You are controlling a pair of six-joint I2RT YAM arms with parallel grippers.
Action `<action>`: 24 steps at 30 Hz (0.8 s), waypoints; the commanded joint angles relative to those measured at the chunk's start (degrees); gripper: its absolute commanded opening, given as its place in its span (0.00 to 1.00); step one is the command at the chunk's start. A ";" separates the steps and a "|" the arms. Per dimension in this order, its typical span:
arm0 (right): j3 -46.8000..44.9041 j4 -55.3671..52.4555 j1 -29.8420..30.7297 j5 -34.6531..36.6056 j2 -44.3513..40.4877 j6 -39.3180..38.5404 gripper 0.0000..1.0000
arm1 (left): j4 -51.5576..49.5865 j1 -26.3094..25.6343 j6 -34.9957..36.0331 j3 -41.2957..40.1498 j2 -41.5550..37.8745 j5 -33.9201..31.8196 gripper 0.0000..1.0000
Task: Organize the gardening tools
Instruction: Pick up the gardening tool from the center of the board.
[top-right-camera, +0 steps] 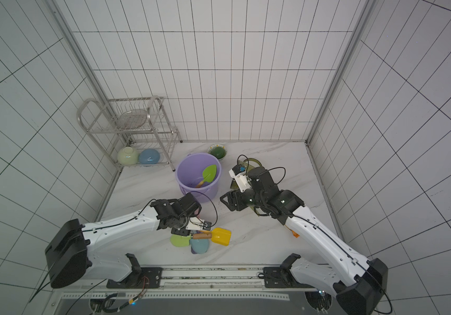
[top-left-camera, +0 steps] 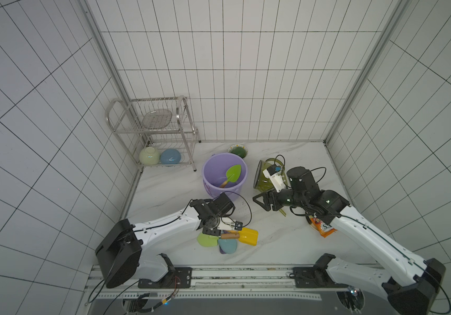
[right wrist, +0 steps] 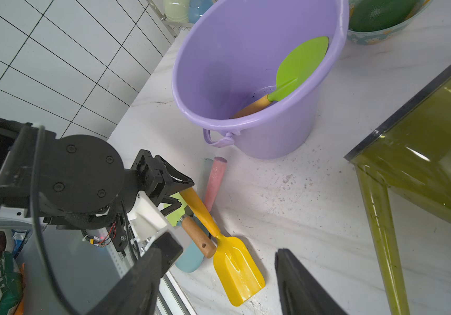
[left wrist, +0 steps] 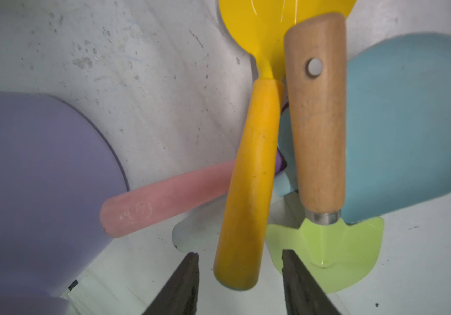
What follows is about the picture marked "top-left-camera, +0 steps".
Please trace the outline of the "green trowel wooden handle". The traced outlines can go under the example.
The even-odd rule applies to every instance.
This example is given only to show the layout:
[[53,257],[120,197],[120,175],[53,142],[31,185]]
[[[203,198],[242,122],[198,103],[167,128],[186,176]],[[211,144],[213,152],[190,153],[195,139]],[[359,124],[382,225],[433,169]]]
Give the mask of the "green trowel wooden handle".
[[200,233],[197,237],[197,241],[199,245],[210,248],[217,246],[219,240],[238,240],[239,238],[240,234],[238,232],[220,234],[219,236]]

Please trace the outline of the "teal plastic shovel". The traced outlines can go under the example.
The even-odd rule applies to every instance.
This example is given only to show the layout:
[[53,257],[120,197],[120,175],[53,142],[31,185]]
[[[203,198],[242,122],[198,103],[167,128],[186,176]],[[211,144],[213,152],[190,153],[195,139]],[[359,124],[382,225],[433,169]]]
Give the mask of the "teal plastic shovel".
[[237,251],[238,241],[236,239],[219,239],[218,245],[223,254],[233,254]]

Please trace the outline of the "yellow spade orange handle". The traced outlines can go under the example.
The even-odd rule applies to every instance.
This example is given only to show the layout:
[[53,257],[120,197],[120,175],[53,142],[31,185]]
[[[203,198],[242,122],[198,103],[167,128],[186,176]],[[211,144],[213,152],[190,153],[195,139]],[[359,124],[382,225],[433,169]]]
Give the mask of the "yellow spade orange handle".
[[258,231],[249,229],[249,228],[243,228],[242,230],[238,231],[240,243],[251,245],[251,246],[257,246],[258,243]]

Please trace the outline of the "green trowel orange handle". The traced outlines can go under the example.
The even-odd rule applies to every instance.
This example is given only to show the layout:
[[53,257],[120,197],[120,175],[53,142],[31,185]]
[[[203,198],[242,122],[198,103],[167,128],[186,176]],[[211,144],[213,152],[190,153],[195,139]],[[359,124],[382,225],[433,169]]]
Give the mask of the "green trowel orange handle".
[[242,165],[237,164],[231,166],[226,171],[226,180],[220,185],[220,187],[225,188],[227,184],[229,184],[230,182],[236,183],[239,177],[241,176],[241,173],[242,173]]

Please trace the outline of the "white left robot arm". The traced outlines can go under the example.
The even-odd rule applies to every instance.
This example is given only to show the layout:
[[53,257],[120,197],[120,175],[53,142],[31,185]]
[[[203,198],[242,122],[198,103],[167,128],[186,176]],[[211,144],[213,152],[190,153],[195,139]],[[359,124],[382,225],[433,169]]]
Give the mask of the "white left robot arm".
[[211,236],[240,232],[244,224],[231,218],[234,211],[234,203],[222,193],[214,199],[190,200],[182,210],[146,223],[120,220],[95,250],[105,287],[112,289],[132,278],[158,282],[173,269],[166,254],[155,254],[159,243],[195,231]]

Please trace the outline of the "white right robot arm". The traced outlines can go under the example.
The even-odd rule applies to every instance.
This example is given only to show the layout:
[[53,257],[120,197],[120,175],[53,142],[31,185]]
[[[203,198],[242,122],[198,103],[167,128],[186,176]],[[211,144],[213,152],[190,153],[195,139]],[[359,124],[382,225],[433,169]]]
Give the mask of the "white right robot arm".
[[374,269],[325,253],[307,269],[307,275],[301,268],[294,269],[299,286],[304,282],[317,287],[348,285],[387,300],[399,314],[432,311],[435,299],[443,291],[446,268],[440,261],[424,259],[398,244],[343,196],[333,190],[321,190],[310,170],[304,167],[294,167],[288,173],[283,170],[277,165],[258,167],[254,188],[263,180],[273,186],[254,196],[256,204],[266,211],[300,208],[304,217],[318,219],[346,235],[381,265],[380,269]]

